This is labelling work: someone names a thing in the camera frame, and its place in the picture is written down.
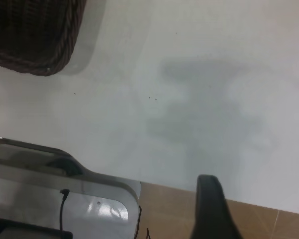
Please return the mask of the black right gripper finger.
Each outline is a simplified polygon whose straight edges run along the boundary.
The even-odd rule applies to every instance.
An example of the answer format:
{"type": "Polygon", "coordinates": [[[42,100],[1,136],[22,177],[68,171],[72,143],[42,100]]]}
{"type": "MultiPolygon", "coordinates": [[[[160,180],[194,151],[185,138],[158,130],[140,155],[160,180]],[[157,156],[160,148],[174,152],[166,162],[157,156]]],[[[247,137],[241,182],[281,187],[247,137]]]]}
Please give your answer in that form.
{"type": "Polygon", "coordinates": [[[213,175],[197,178],[195,224],[192,239],[241,239],[222,186],[213,175]]]}

